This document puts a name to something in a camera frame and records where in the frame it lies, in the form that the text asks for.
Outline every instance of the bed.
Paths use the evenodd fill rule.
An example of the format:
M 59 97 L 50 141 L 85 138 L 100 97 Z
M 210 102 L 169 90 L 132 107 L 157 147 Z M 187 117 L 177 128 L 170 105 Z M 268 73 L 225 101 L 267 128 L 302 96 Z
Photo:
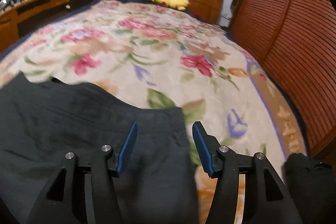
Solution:
M 211 24 L 222 0 L 189 1 L 187 12 L 142 0 L 92 3 L 20 40 L 0 63 L 0 87 L 22 71 L 31 82 L 91 82 L 139 108 L 179 106 L 189 136 L 201 121 L 236 153 L 266 154 L 281 176 L 289 154 L 306 153 L 297 117 L 255 59 Z M 192 139 L 190 155 L 205 223 L 216 180 Z M 243 204 L 241 176 L 236 223 Z

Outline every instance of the wooden wardrobe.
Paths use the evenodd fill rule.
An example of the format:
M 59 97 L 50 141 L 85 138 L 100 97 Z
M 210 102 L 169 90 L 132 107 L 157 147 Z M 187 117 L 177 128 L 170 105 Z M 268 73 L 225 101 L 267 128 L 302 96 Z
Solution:
M 336 12 L 330 1 L 240 0 L 230 28 L 296 104 L 310 154 L 335 153 Z

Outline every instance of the blue gripper pad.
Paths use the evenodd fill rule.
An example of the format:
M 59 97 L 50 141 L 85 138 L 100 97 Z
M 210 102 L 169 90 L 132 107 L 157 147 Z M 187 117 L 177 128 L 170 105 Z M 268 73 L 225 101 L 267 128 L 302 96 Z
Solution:
M 118 177 L 127 167 L 135 141 L 137 139 L 137 135 L 138 126 L 137 123 L 134 122 L 128 134 L 120 138 L 117 147 L 114 149 L 113 157 L 115 158 L 115 161 L 117 161 L 117 167 L 115 171 Z
M 203 170 L 209 177 L 217 178 L 222 171 L 223 162 L 217 156 L 219 142 L 214 136 L 208 135 L 201 122 L 193 124 L 193 139 L 201 160 Z

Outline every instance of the metal screw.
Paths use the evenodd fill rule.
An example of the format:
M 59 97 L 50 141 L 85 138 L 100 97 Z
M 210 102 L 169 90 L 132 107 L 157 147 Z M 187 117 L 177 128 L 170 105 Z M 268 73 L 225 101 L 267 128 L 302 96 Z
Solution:
M 265 158 L 265 155 L 261 152 L 256 153 L 255 155 L 258 159 L 263 160 Z
M 69 153 L 66 153 L 66 155 L 65 155 L 65 157 L 68 159 L 68 160 L 70 160 L 70 159 L 72 159 L 73 157 L 74 157 L 74 153 L 73 152 L 69 152 Z
M 111 149 L 111 146 L 108 144 L 105 144 L 101 147 L 102 151 L 107 152 Z
M 222 146 L 219 147 L 219 150 L 223 153 L 226 153 L 226 152 L 229 151 L 229 148 L 225 145 L 222 145 Z

